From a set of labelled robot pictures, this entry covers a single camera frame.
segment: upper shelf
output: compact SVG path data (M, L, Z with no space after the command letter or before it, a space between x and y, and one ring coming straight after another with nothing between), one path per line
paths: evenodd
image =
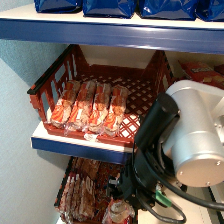
M30 4L0 13L0 39L224 54L224 23L42 14Z

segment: white shelf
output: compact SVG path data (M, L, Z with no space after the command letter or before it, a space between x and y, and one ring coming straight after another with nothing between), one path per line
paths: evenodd
M31 136L31 145L34 149L121 164L132 152L131 148L122 146L50 135L43 122Z
M77 22L77 23L99 23L99 24L123 24L123 25L144 25L155 27L177 27L177 28L199 28L199 29L224 29L224 23L220 22L203 22L200 19L195 21L171 21L141 19L136 13L131 19L117 18L93 18L83 17L83 12L79 13L37 13L34 4L14 8L0 12L0 18L16 20L33 20L33 21L54 21L54 22Z
M0 13L0 39L224 54L224 23L85 18L37 13L34 4Z

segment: blue package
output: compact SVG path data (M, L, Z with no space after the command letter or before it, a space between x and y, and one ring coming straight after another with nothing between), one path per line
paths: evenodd
M139 0L142 18L195 20L198 0Z
M197 16L204 21L224 21L224 0L199 0Z
M34 0L34 2L37 12L73 12L82 7L82 0Z
M83 0L84 16L131 18L137 0Z

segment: black cable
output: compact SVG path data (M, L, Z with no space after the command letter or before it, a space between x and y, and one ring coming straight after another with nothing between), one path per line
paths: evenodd
M163 161L163 158L162 158L162 143L160 143L160 141L158 142L158 145L157 145L157 158L158 158L158 162L159 162L159 165L161 166L161 168L163 169L163 171L170 177L175 177L175 174L170 172L166 166L165 166L165 163Z
M175 206L174 204L172 204L172 208L174 210L176 210L182 217L183 219L182 220L177 220L177 219L172 219L172 218L168 218L168 217L165 217L165 216L162 216L162 215L159 215L158 213L156 213L152 207L150 205L147 204L147 202L145 202L143 199L142 199L142 192L141 191L136 191L136 196L140 202L140 204L145 208L147 209L153 216L155 216L157 219L159 219L160 221L162 222L166 222L166 223L175 223L175 224L183 224L183 223L186 223L187 219L186 219L186 216L185 214L177 207Z
M178 196L192 202L195 203L197 205L200 205L202 207L205 208L210 208L210 209L214 209L217 211L224 211L224 204L223 203L216 203L216 202L210 202L210 201L206 201L206 200L202 200L200 198L196 198L190 194L187 194L181 190L179 190L178 188L174 187L172 184L170 184L168 181L166 181L165 179L163 179L162 177L160 177L151 167L151 165L149 164L148 166L150 173L161 182L161 184L163 184L165 187L167 187L169 190L171 190L172 192L174 192L175 194L177 194Z

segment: lower shelf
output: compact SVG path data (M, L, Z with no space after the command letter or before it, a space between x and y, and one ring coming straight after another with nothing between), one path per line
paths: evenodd
M34 149L116 164L124 164L132 152L123 146L50 135L42 122L31 136L31 145Z

